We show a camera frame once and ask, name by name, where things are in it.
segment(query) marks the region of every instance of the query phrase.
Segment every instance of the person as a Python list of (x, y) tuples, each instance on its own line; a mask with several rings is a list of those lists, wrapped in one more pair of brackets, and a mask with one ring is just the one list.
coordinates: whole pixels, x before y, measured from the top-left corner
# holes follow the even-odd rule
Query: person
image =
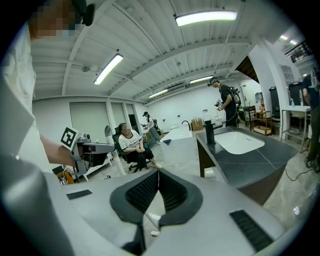
[(158, 145), (160, 145), (161, 138), (157, 133), (157, 129), (155, 127), (155, 122), (153, 118), (149, 115), (147, 111), (144, 112), (143, 115), (146, 117), (146, 121), (148, 122), (147, 128), (149, 128), (150, 138), (154, 140)]
[(303, 97), (311, 108), (311, 130), (310, 151), (304, 162), (307, 168), (313, 168), (316, 173), (320, 171), (320, 107), (318, 71), (313, 69), (302, 82)]
[(147, 161), (149, 159), (152, 167), (156, 169), (162, 168), (162, 165), (157, 163), (150, 148), (144, 148), (142, 137), (135, 130), (127, 128), (125, 122), (120, 123), (118, 126), (119, 144), (124, 153), (127, 154), (129, 162), (137, 163), (138, 169), (144, 171), (147, 169)]
[(90, 6), (90, 13), (86, 11), (88, 7), (86, 0), (47, 1), (20, 29), (1, 63), (5, 86), (9, 87), (33, 118), (33, 124), (28, 128), (18, 155), (22, 160), (38, 166), (43, 172), (52, 172), (49, 163), (74, 167), (75, 162), (67, 148), (40, 135), (32, 115), (36, 73), (32, 65), (31, 42), (42, 37), (69, 33), (69, 30), (74, 30), (81, 21), (86, 26), (91, 25), (94, 7)]
[(222, 99), (222, 106), (218, 108), (219, 111), (225, 110), (225, 127), (237, 126), (237, 106), (232, 98), (232, 93), (228, 86), (219, 82), (216, 77), (210, 79), (210, 84), (214, 88), (219, 88)]

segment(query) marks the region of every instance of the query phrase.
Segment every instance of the man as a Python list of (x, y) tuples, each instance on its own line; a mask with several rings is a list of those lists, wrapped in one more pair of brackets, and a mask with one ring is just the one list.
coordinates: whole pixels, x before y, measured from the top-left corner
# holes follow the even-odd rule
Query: man
[(308, 156), (304, 160), (307, 168), (313, 168), (316, 173), (320, 169), (320, 107), (319, 107), (319, 76), (317, 70), (314, 68), (311, 74), (307, 75), (303, 82), (303, 96), (305, 101), (311, 108), (311, 148)]
[[(32, 100), (36, 73), (32, 66), (31, 41), (55, 35), (68, 35), (81, 21), (93, 22), (94, 6), (86, 0), (50, 0), (35, 12), (17, 34), (1, 63), (1, 75), (23, 107), (32, 115)], [(52, 172), (49, 163), (75, 166), (68, 149), (39, 134), (35, 117), (22, 142), (18, 155), (22, 160)]]
[(224, 84), (219, 82), (216, 77), (210, 79), (210, 85), (214, 88), (219, 88), (222, 99), (222, 106), (218, 108), (219, 111), (225, 110), (225, 127), (237, 126), (237, 106), (232, 98), (230, 89)]

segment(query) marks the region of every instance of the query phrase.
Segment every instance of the woman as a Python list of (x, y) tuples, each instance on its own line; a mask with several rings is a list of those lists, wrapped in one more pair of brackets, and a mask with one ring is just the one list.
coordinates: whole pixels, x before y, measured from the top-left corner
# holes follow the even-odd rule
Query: woman
[(129, 153), (127, 154), (129, 162), (137, 163), (140, 171), (146, 170), (146, 159), (151, 161), (153, 168), (162, 168), (162, 165), (156, 162), (152, 151), (149, 148), (144, 148), (142, 137), (135, 130), (128, 129), (124, 122), (120, 123), (118, 128), (121, 133), (119, 144), (124, 153)]
[(149, 133), (150, 133), (150, 138), (152, 140), (154, 140), (158, 145), (160, 145), (160, 136), (157, 133), (157, 130), (155, 128), (155, 123), (154, 120), (152, 119), (152, 117), (148, 114), (148, 112), (144, 112), (143, 115), (146, 117), (146, 121), (148, 122), (148, 124), (146, 125), (147, 128), (149, 128)]

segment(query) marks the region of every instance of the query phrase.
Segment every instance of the seated woman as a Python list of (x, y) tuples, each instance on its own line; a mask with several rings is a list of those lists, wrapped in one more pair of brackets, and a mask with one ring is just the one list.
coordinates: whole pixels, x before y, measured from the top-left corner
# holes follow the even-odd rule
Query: seated woman
[(120, 123), (118, 128), (119, 132), (121, 132), (119, 144), (122, 151), (128, 153), (129, 162), (137, 163), (140, 171), (146, 170), (146, 159), (151, 161), (153, 168), (162, 168), (162, 165), (156, 162), (152, 151), (149, 148), (144, 148), (142, 137), (135, 130), (127, 128), (125, 122)]

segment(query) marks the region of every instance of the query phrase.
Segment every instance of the black office chair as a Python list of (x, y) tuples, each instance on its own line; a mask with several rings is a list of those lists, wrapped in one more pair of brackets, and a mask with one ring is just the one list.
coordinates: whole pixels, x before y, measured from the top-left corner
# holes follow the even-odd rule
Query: black office chair
[[(120, 134), (112, 135), (112, 138), (114, 140), (114, 147), (115, 147), (116, 151), (118, 152), (119, 156), (122, 156), (122, 158), (127, 162), (127, 164), (130, 164), (131, 162), (128, 161), (128, 156), (127, 156), (127, 154), (129, 154), (129, 153), (124, 153), (123, 150), (121, 149), (120, 144), (119, 144), (119, 137), (120, 137)], [(151, 162), (149, 160), (146, 160), (146, 164), (148, 165), (149, 163), (151, 163)], [(131, 171), (133, 168), (135, 168), (134, 173), (136, 173), (138, 170), (138, 164), (137, 163), (131, 164), (129, 166), (129, 171)]]

